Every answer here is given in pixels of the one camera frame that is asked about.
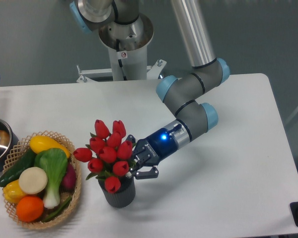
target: red tulip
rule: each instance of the red tulip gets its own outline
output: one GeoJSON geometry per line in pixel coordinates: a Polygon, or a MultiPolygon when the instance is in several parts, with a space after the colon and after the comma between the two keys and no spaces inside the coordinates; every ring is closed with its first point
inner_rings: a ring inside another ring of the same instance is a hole
{"type": "Polygon", "coordinates": [[[126,140],[118,147],[117,157],[121,160],[128,160],[130,159],[132,153],[133,144],[130,141],[126,140]]]}
{"type": "Polygon", "coordinates": [[[105,180],[105,189],[109,193],[115,193],[120,188],[121,184],[117,177],[111,176],[105,180]]]}
{"type": "Polygon", "coordinates": [[[121,144],[121,135],[119,132],[114,132],[107,140],[107,145],[109,147],[115,148],[121,144]]]}
{"type": "Polygon", "coordinates": [[[119,121],[115,120],[113,122],[113,133],[114,132],[119,132],[121,135],[121,138],[124,138],[126,136],[125,125],[123,124],[123,122],[121,120],[119,120],[119,121]]]}
{"type": "Polygon", "coordinates": [[[99,173],[103,170],[104,164],[101,159],[92,158],[87,165],[88,169],[93,173],[99,173]]]}
{"type": "Polygon", "coordinates": [[[85,163],[91,160],[93,153],[88,148],[77,148],[73,155],[77,160],[85,163]]]}
{"type": "Polygon", "coordinates": [[[117,153],[114,148],[105,146],[99,151],[99,157],[107,163],[114,163],[117,159],[117,153]]]}
{"type": "Polygon", "coordinates": [[[101,150],[106,146],[106,142],[99,137],[92,137],[89,140],[89,145],[92,151],[94,151],[97,155],[99,155],[99,150],[101,150]]]}
{"type": "Polygon", "coordinates": [[[118,161],[113,166],[113,173],[117,176],[124,176],[129,171],[127,161],[118,161]]]}
{"type": "Polygon", "coordinates": [[[110,134],[108,127],[105,125],[105,123],[102,120],[96,120],[95,131],[96,131],[97,137],[101,139],[107,138],[110,134]]]}

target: sticker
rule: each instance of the sticker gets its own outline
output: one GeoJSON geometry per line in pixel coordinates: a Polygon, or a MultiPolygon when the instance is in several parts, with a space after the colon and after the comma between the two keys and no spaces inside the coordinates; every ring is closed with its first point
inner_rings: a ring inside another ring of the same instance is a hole
{"type": "Polygon", "coordinates": [[[117,52],[117,57],[119,60],[127,59],[128,58],[127,51],[117,52]]]}

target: blue light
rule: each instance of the blue light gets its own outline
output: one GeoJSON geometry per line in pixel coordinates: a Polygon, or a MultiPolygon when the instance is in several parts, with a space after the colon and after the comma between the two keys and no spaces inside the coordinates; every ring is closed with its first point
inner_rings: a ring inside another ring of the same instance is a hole
{"type": "Polygon", "coordinates": [[[161,135],[161,139],[162,140],[166,140],[167,139],[167,135],[165,135],[165,134],[161,135]]]}

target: yellow bell pepper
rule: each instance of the yellow bell pepper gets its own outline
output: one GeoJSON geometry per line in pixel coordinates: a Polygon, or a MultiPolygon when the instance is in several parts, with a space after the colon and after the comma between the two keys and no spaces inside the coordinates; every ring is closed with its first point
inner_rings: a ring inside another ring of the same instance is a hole
{"type": "Polygon", "coordinates": [[[10,203],[18,203],[27,194],[19,186],[19,180],[8,183],[3,189],[4,198],[10,203]]]}
{"type": "Polygon", "coordinates": [[[65,146],[61,145],[59,142],[48,136],[33,136],[30,140],[29,145],[33,152],[36,154],[39,154],[40,152],[51,148],[60,148],[65,152],[67,158],[69,158],[71,155],[71,153],[65,146]]]}

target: wicker basket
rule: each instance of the wicker basket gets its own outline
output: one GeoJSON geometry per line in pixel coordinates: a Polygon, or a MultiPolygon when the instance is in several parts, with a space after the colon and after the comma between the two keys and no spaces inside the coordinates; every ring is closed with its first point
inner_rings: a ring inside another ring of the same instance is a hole
{"type": "MultiPolygon", "coordinates": [[[[72,200],[69,204],[69,206],[55,219],[49,221],[49,222],[33,222],[33,223],[25,223],[22,222],[18,219],[16,215],[16,204],[14,203],[9,203],[8,201],[4,200],[5,203],[5,208],[9,216],[17,222],[18,225],[32,229],[32,230],[41,230],[41,229],[46,229],[53,227],[63,220],[65,220],[70,213],[75,209],[77,206],[79,196],[80,196],[80,187],[81,187],[81,171],[80,171],[80,166],[79,166],[79,161],[75,159],[73,156],[73,151],[75,150],[73,144],[63,135],[58,134],[57,132],[52,132],[52,131],[44,131],[44,132],[39,132],[39,133],[33,133],[31,136],[27,136],[25,139],[22,139],[21,141],[18,142],[17,145],[15,145],[11,151],[10,154],[7,156],[7,159],[5,161],[5,165],[3,167],[3,172],[5,173],[23,154],[24,152],[29,148],[29,141],[30,139],[35,136],[35,135],[44,135],[44,136],[49,136],[50,138],[55,139],[57,142],[60,144],[64,145],[67,147],[67,149],[71,153],[71,157],[69,158],[71,165],[76,171],[76,186],[74,191],[68,192],[65,190],[60,190],[60,197],[61,197],[61,203],[65,201],[69,196],[72,196],[72,200]]],[[[47,217],[51,212],[53,212],[54,209],[44,210],[44,213],[41,217],[41,219],[44,219],[47,217]]]]}

